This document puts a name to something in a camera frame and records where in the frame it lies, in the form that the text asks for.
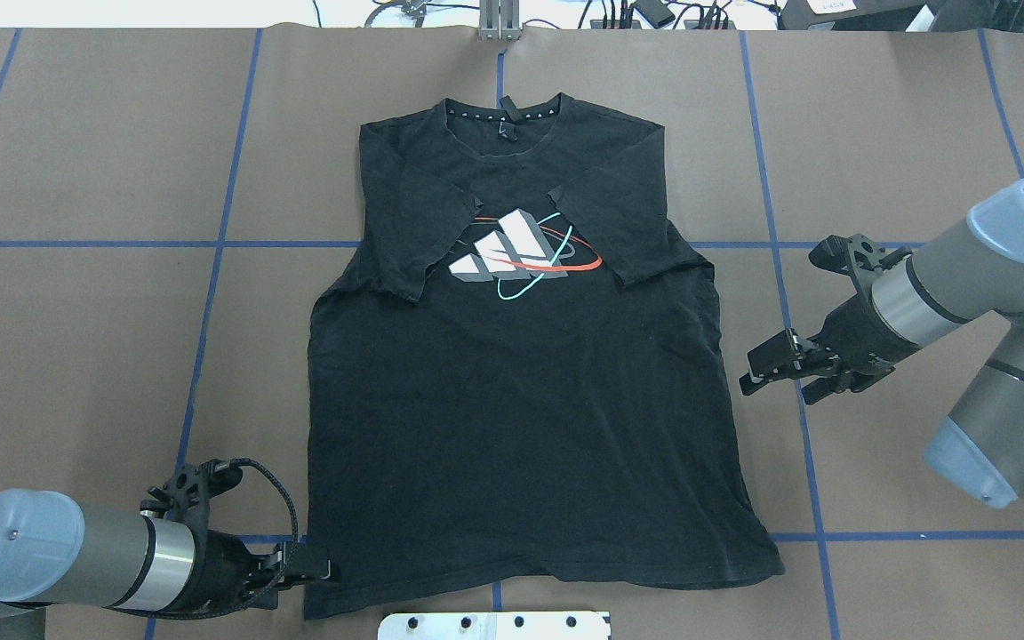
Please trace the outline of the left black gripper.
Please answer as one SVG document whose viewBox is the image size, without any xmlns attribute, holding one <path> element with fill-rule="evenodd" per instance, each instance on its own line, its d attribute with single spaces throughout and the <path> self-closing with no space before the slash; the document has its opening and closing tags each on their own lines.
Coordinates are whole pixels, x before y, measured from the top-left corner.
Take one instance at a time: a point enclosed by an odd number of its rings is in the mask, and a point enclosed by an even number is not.
<svg viewBox="0 0 1024 640">
<path fill-rule="evenodd" d="M 337 583 L 340 572 L 322 547 L 276 544 L 271 554 L 255 555 L 236 536 L 210 531 L 196 544 L 194 579 L 190 611 L 220 614 L 244 607 L 261 588 Z"/>
</svg>

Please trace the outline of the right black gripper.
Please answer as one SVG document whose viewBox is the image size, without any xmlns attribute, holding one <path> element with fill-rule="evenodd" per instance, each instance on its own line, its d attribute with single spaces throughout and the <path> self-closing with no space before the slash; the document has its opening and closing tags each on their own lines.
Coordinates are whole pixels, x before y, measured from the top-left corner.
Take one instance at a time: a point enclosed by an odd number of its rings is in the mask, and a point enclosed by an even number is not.
<svg viewBox="0 0 1024 640">
<path fill-rule="evenodd" d="M 837 394 L 864 392 L 921 346 L 887 327 L 864 295 L 854 295 L 834 308 L 809 340 L 784 329 L 751 349 L 748 371 L 739 379 L 740 392 L 752 396 L 772 382 L 820 372 L 820 349 L 828 353 L 830 373 L 801 389 L 807 406 Z"/>
</svg>

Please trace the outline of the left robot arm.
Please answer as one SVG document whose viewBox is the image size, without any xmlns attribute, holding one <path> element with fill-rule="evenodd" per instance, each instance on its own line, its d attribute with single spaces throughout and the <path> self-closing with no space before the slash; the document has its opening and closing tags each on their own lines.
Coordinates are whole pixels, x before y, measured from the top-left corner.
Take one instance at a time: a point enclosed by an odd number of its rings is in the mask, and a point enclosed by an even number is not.
<svg viewBox="0 0 1024 640">
<path fill-rule="evenodd" d="M 201 620 L 273 609 L 282 591 L 337 575 L 323 549 L 299 541 L 256 554 L 230 534 L 60 492 L 0 492 L 0 608 L 80 604 Z"/>
</svg>

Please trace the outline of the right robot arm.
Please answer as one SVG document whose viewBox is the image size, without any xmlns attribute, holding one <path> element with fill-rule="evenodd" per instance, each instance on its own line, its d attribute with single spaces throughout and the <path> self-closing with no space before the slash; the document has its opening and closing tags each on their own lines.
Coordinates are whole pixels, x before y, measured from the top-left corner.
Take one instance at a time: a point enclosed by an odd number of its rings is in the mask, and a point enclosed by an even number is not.
<svg viewBox="0 0 1024 640">
<path fill-rule="evenodd" d="M 926 465 L 984 506 L 1024 503 L 1024 178 L 973 205 L 922 247 L 826 236 L 809 255 L 851 296 L 804 335 L 784 329 L 748 352 L 740 392 L 802 381 L 805 404 L 860 393 L 984 317 L 999 336 L 924 450 Z"/>
</svg>

